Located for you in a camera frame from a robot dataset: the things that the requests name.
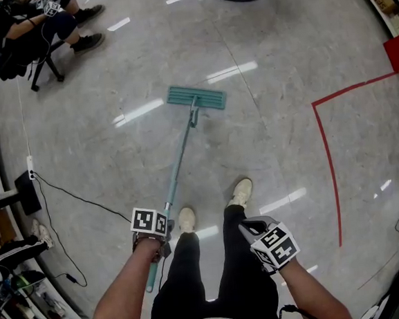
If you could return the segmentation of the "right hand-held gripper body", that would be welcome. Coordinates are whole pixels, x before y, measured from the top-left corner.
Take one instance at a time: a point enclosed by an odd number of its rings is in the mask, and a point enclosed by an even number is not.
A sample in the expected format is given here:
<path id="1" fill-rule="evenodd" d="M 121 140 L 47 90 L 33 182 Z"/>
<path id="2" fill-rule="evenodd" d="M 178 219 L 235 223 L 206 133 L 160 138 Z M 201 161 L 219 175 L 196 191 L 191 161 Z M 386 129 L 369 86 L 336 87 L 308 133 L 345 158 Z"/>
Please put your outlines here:
<path id="1" fill-rule="evenodd" d="M 268 231 L 251 244 L 250 248 L 267 273 L 280 271 L 300 252 L 292 233 L 283 222 L 268 227 Z"/>

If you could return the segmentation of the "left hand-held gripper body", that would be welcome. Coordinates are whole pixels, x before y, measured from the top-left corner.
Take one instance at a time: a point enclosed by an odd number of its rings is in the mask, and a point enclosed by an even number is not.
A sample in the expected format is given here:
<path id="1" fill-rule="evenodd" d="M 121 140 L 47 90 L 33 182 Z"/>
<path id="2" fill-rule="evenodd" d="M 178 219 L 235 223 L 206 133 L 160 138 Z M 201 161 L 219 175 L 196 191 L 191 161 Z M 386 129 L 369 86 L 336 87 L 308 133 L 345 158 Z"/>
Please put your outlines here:
<path id="1" fill-rule="evenodd" d="M 133 234 L 133 248 L 136 249 L 141 239 L 155 239 L 160 242 L 160 248 L 157 250 L 152 262 L 159 262 L 162 257 L 166 257 L 166 244 L 170 239 L 169 218 L 164 212 L 158 210 L 134 208 L 131 219 L 131 232 Z"/>

